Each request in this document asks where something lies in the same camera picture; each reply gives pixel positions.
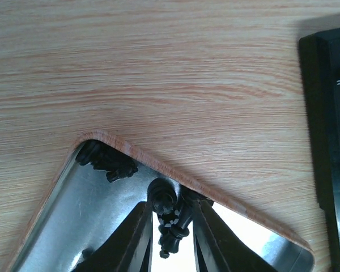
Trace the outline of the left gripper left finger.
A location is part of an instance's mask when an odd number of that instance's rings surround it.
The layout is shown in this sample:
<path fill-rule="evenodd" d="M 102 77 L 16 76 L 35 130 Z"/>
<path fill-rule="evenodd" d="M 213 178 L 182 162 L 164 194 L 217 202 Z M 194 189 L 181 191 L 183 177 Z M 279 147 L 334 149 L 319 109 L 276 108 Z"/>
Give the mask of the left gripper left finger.
<path fill-rule="evenodd" d="M 74 271 L 150 271 L 152 208 L 139 202 L 107 241 Z"/>

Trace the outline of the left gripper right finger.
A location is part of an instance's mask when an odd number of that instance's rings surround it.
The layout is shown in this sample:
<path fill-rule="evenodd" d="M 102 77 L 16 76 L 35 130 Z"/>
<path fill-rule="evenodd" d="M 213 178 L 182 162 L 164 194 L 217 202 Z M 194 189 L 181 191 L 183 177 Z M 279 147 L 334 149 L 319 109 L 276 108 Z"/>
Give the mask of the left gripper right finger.
<path fill-rule="evenodd" d="M 193 202 L 193 241 L 197 271 L 276 271 L 234 234 L 207 201 Z"/>

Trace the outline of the black and silver chessboard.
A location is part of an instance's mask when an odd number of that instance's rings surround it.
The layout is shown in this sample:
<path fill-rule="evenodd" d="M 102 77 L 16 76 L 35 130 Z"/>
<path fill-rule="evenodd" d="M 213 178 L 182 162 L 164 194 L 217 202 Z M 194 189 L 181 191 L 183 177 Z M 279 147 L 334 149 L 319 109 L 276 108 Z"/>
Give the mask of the black and silver chessboard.
<path fill-rule="evenodd" d="M 317 200 L 325 213 L 332 271 L 340 271 L 340 28 L 299 40 Z"/>

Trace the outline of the black queen piece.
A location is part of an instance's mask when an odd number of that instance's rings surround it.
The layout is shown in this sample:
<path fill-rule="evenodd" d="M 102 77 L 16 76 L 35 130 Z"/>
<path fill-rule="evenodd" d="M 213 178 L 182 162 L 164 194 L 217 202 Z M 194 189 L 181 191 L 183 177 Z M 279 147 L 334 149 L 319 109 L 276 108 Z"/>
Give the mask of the black queen piece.
<path fill-rule="evenodd" d="M 174 210 L 177 195 L 167 180 L 156 178 L 148 186 L 147 201 L 157 215 L 168 215 Z"/>

